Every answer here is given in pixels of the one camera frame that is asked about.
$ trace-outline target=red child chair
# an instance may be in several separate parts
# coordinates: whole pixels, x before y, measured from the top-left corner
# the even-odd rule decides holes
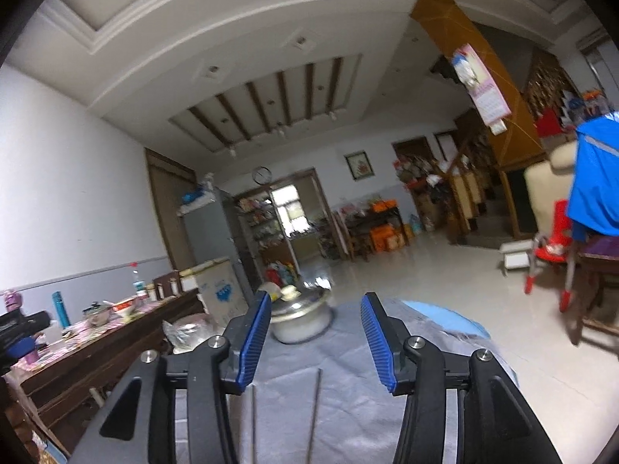
[[[561,294],[561,302],[559,304],[559,310],[561,312],[565,312],[569,306],[572,295],[572,284],[574,283],[574,271],[576,268],[576,258],[572,249],[572,237],[571,235],[566,235],[566,232],[571,234],[572,229],[572,221],[565,215],[567,207],[567,200],[556,201],[552,235],[549,238],[541,233],[535,236],[533,248],[528,254],[530,263],[527,282],[524,285],[524,293],[530,294],[533,289],[533,283],[535,282],[538,259],[549,263],[566,263],[568,266],[568,273],[565,277],[565,287]]]

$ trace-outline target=blue jacket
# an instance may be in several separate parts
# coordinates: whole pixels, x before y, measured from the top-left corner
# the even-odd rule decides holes
[[[619,122],[599,117],[578,128],[567,215],[601,234],[619,235]]]

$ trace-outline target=framed picture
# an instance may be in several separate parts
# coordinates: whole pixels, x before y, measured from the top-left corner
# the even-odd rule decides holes
[[[352,178],[357,181],[374,176],[374,170],[369,163],[368,155],[364,151],[344,155],[351,170]]]

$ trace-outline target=clock face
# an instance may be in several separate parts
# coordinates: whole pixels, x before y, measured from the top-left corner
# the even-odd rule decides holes
[[[266,167],[256,167],[253,170],[251,177],[259,185],[266,185],[267,183],[271,183],[273,174]]]

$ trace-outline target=refrigerator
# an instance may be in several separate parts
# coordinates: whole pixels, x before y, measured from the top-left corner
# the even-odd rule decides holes
[[[196,263],[228,257],[248,303],[262,284],[262,263],[232,196],[215,188],[216,201],[183,215]]]

